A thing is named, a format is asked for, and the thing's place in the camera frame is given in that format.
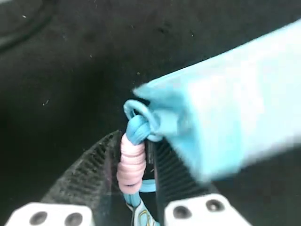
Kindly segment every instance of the black fabric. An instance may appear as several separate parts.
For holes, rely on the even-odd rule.
[[[36,6],[0,11],[0,27]],[[97,140],[125,128],[122,105],[134,86],[298,18],[299,0],[61,1],[47,28],[0,55],[0,224],[40,200]],[[301,157],[293,156],[219,189],[255,225],[296,225]]]
[[[196,182],[176,155],[170,144],[163,140],[154,148],[157,209],[160,226],[164,226],[164,210],[172,201],[218,194],[211,183]]]

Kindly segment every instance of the pink spiral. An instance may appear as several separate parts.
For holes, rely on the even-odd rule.
[[[144,143],[133,145],[126,134],[121,139],[121,158],[117,167],[117,180],[125,194],[135,194],[142,185],[146,168]]]

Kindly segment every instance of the blue loop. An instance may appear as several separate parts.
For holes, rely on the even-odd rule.
[[[139,190],[142,193],[155,192],[156,182],[154,179],[142,181],[142,186]]]
[[[147,136],[148,140],[153,142],[158,142],[162,140],[162,136],[157,136],[153,134],[156,130],[159,129],[159,123],[147,106],[145,106],[143,103],[137,100],[128,100],[124,103],[123,110],[129,120],[136,116],[134,110],[136,110],[144,118],[146,118],[150,127],[150,134]]]

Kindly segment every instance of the knot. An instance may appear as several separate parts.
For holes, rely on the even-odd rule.
[[[142,115],[136,115],[128,121],[126,135],[133,145],[141,144],[150,134],[150,125]]]

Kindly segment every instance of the black surface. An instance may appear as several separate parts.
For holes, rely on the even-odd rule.
[[[0,11],[0,26],[26,19],[36,2]],[[125,127],[131,88],[300,17],[299,0],[61,1],[45,30],[0,55],[0,224]],[[299,224],[299,155],[225,180],[221,191],[255,225]]]
[[[156,146],[154,159],[157,210],[160,226],[164,226],[164,210],[170,202],[211,193],[218,194],[219,191],[211,183],[197,183],[167,141],[163,140]],[[189,210],[180,208],[179,212],[183,211],[185,213]]]

